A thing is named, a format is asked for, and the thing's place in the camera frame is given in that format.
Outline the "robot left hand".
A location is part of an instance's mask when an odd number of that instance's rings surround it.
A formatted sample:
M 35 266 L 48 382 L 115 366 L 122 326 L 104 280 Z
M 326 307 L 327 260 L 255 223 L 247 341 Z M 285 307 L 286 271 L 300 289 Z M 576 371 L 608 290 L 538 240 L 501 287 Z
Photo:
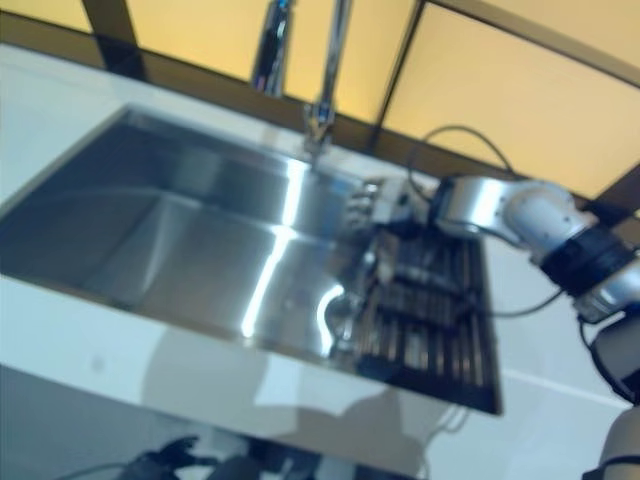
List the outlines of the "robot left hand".
M 132 479 L 178 479 L 178 471 L 199 465 L 193 454 L 198 441 L 198 436 L 181 437 L 142 453 L 131 465 Z

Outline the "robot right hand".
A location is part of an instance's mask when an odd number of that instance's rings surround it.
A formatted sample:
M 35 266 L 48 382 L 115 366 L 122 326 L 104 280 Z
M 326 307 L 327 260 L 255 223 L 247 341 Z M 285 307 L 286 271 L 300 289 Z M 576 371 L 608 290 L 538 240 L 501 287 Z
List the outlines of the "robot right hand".
M 364 181 L 348 196 L 342 226 L 353 235 L 388 231 L 412 237 L 429 222 L 434 188 L 401 177 L 377 177 Z

